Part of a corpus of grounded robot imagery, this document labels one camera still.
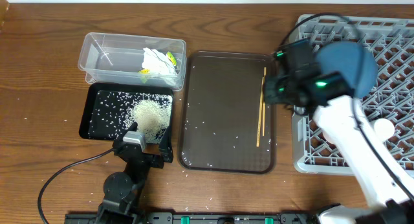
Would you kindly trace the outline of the dark blue plate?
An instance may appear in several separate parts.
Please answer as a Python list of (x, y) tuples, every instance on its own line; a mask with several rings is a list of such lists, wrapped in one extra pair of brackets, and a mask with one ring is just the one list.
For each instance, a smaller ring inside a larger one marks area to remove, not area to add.
[(330, 43), (316, 53), (316, 61), (323, 74), (339, 72), (349, 86), (356, 90), (357, 98), (367, 96), (376, 84), (378, 65), (372, 53), (358, 43)]

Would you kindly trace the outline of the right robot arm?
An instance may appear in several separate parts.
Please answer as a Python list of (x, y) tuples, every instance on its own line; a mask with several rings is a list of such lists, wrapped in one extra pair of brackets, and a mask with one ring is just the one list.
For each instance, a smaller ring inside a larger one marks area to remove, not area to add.
[(413, 178), (388, 152), (360, 103), (375, 82), (371, 53), (352, 41), (314, 52), (303, 39), (280, 46), (274, 57), (280, 72), (265, 80), (265, 102), (302, 107), (339, 150), (367, 201), (365, 210), (328, 208), (318, 222), (412, 223)]

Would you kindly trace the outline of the pile of rice grains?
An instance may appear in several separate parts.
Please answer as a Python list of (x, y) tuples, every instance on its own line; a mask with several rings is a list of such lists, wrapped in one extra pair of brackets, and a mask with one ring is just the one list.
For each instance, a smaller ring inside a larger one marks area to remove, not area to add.
[(136, 131), (143, 133), (147, 143), (159, 144), (166, 128), (170, 125), (171, 99), (140, 100), (127, 109), (124, 125), (137, 123)]

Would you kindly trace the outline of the black plastic tray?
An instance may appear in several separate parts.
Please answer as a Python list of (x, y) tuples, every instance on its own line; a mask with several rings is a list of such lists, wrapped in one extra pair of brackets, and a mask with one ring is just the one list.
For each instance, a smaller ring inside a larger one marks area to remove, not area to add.
[(79, 136), (83, 139), (114, 140), (131, 122), (127, 111), (141, 100), (172, 104), (173, 91), (165, 87), (95, 83), (89, 87)]

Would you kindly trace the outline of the pink plastic cup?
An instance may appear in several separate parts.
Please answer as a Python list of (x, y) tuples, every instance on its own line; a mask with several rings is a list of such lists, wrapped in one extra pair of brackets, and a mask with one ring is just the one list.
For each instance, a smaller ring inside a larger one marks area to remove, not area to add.
[(329, 142), (330, 144), (335, 144), (333, 139), (329, 136), (326, 131), (322, 131), (324, 139)]

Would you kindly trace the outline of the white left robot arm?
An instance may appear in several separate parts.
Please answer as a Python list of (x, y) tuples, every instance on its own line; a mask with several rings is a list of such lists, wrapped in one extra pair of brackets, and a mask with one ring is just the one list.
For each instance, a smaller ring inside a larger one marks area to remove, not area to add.
[(171, 128), (168, 126), (158, 146), (159, 153), (146, 153), (146, 140), (133, 123), (113, 142), (114, 155), (126, 162), (123, 172), (108, 176), (103, 184), (104, 198), (98, 207), (95, 223), (145, 223), (144, 211), (139, 211), (138, 201), (151, 168), (162, 169), (173, 161)]

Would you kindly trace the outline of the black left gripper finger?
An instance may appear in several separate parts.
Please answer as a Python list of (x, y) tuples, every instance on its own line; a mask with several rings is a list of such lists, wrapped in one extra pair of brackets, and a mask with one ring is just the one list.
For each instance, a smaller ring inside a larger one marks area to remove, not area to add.
[(138, 140), (138, 133), (136, 132), (138, 124), (132, 123), (121, 135), (120, 140)]
[(171, 127), (168, 126), (164, 132), (164, 135), (161, 138), (161, 142), (158, 146), (160, 156), (164, 162), (172, 163), (173, 162), (173, 149), (171, 144)]

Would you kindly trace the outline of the wooden chopstick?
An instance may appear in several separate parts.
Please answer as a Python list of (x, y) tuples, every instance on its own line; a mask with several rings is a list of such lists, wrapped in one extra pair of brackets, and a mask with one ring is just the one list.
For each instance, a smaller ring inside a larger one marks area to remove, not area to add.
[(265, 105), (265, 95), (264, 95), (264, 84), (265, 84), (265, 78), (267, 75), (267, 68), (264, 67), (264, 73), (262, 77), (262, 87), (261, 87), (261, 110), (262, 110), (262, 119), (261, 119), (261, 127), (262, 127), (262, 136), (265, 136), (265, 112), (266, 112), (266, 105)]
[(263, 85), (265, 82), (265, 77), (262, 77), (261, 80), (261, 90), (259, 96), (259, 116), (258, 116), (258, 123), (257, 123), (257, 137), (256, 137), (256, 147), (258, 148), (260, 145), (260, 136), (261, 136), (261, 123), (262, 123), (262, 116), (263, 116)]

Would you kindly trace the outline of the brown serving tray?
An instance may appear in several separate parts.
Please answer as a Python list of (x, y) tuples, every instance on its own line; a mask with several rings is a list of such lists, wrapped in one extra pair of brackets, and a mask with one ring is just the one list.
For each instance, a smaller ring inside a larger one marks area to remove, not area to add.
[(188, 63), (178, 162), (188, 170), (266, 174), (276, 164), (276, 110), (259, 123), (270, 56), (199, 51)]

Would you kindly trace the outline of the clear plastic bin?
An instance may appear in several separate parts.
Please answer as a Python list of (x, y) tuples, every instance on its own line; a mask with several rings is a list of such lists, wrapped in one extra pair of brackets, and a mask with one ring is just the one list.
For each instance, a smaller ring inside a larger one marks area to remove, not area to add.
[(181, 39), (88, 33), (78, 60), (85, 81), (167, 87), (179, 91), (186, 74)]

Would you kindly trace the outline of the white plastic cup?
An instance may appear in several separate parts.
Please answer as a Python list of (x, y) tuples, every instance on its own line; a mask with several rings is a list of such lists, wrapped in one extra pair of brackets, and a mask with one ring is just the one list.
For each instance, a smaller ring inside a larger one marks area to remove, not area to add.
[(386, 118), (376, 119), (371, 122), (371, 125), (382, 142), (390, 139), (395, 133), (394, 124)]

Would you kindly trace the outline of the grey dishwasher rack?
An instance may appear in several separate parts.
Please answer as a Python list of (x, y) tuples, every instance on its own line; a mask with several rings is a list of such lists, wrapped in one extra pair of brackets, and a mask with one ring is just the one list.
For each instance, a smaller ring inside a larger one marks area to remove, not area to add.
[[(396, 162), (413, 175), (413, 20), (354, 17), (364, 47), (378, 65), (373, 89), (362, 99), (368, 120), (385, 118), (395, 132), (385, 146)], [(293, 165), (304, 174), (352, 175), (336, 146), (308, 116), (292, 116)]]

